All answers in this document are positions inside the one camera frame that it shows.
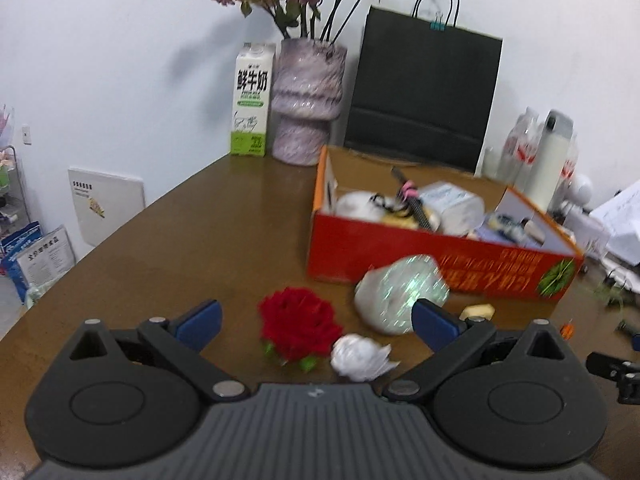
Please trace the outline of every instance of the green vegetable image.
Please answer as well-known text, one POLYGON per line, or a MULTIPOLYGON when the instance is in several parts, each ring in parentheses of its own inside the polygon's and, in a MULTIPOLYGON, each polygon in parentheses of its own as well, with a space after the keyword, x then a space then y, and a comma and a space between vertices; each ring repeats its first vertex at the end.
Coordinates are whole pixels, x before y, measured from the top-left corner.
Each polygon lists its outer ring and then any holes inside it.
POLYGON ((563 290, 571 282, 574 276, 575 262, 573 260, 562 260, 551 267, 538 283, 538 293, 540 296, 552 296, 563 290))

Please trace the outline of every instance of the white thermos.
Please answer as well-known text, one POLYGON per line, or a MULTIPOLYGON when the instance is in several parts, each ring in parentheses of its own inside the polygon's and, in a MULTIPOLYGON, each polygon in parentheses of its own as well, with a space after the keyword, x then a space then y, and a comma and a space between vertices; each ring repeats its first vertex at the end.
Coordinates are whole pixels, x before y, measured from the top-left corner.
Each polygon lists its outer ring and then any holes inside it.
POLYGON ((563 113, 551 110, 524 189, 524 195, 540 211, 546 212, 556 191, 573 134, 574 122, 563 113))

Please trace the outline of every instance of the white wall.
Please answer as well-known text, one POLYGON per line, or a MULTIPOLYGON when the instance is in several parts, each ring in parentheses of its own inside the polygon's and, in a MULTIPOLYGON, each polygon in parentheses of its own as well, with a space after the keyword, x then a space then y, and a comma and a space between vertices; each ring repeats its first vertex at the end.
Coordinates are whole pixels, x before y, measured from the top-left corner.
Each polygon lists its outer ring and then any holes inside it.
MULTIPOLYGON (((341 39, 348 89, 376 1, 341 39)), ((575 120, 593 203, 640 178, 640 0, 462 0, 458 25, 504 38, 488 142, 527 105, 555 107, 575 120)), ((20 154, 35 215, 66 224, 83 256, 69 166, 140 177, 152 202, 224 155, 238 48, 277 39, 263 13, 209 0, 0 0, 0 102, 31 126, 20 154)))

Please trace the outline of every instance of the blue package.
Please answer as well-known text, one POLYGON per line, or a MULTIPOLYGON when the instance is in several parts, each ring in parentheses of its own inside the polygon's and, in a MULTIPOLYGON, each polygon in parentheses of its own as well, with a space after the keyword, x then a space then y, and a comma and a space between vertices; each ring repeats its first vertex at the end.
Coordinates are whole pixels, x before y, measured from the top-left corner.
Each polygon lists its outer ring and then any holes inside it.
POLYGON ((32 230, 32 232, 29 232, 26 236, 16 240, 16 243, 12 244, 12 249, 6 253, 0 262, 0 265, 2 265, 6 271, 6 275, 11 278, 12 282, 14 282, 15 288, 18 291, 18 296, 20 296, 20 301, 23 303, 27 296, 27 283, 24 281, 24 276, 20 270, 20 265, 18 265, 17 257, 20 252, 36 243, 40 238, 42 238, 42 234, 40 232, 40 225, 38 225, 36 230, 32 230))
POLYGON ((27 227, 23 227, 22 229, 17 230, 15 233, 3 238, 2 240, 0 240, 0 249, 2 249, 2 254, 10 253, 11 250, 17 244, 19 244, 21 240, 23 240, 23 238, 30 237, 34 233, 37 233, 38 238, 42 236, 40 222, 31 222, 29 225, 27 225, 27 227))

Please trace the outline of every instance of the floor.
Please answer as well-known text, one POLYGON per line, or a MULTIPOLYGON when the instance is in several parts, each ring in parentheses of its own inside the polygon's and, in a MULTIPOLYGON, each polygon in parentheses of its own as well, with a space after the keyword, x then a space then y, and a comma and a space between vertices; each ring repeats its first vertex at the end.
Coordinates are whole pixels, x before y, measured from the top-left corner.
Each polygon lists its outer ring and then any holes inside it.
POLYGON ((18 319, 22 312, 20 298, 12 281, 0 276, 0 339, 2 339, 18 319))

